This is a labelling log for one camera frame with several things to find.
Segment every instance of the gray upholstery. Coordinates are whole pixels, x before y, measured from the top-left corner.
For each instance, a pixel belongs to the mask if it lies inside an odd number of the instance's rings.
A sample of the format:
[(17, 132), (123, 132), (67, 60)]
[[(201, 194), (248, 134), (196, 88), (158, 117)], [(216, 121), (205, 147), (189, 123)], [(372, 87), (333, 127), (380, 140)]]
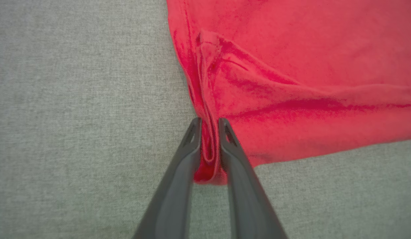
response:
[[(194, 116), (165, 0), (0, 0), (0, 239), (130, 238)], [(256, 172), (292, 239), (411, 238), (411, 140)], [(229, 237), (195, 185), (190, 238)]]

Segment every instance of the gray fabric surface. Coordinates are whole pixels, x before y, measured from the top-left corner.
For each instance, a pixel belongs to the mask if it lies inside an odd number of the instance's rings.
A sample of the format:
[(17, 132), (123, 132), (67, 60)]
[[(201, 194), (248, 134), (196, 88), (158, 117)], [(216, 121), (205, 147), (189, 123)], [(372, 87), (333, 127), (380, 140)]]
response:
[[(164, 0), (0, 0), (0, 239), (130, 238), (195, 116)], [(292, 239), (411, 238), (411, 141), (262, 165)], [(226, 187), (190, 238), (229, 238)]]

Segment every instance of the red fabric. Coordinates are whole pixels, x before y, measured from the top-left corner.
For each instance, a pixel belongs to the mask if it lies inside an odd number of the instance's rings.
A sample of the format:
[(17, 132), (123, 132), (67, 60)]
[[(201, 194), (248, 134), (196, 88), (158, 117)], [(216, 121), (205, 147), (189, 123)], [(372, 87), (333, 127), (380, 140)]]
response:
[(226, 183), (217, 120), (253, 166), (411, 139), (411, 0), (167, 0), (199, 117), (198, 183)]

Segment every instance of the grey surface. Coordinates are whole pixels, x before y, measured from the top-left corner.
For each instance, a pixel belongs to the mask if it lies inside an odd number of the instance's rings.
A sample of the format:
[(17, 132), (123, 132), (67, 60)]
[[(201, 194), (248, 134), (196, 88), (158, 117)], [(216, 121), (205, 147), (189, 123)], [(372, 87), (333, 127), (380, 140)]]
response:
[[(0, 239), (130, 238), (195, 116), (164, 0), (0, 0)], [(411, 141), (262, 165), (292, 239), (411, 238)], [(226, 187), (190, 238), (230, 237)]]

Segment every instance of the red cloth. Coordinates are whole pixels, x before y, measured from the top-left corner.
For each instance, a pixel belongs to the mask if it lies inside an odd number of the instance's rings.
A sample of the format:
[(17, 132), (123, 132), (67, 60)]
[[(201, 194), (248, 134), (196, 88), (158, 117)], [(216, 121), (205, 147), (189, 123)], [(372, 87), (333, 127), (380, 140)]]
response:
[(411, 0), (167, 3), (204, 119), (196, 182), (226, 182), (220, 117), (252, 166), (411, 139)]

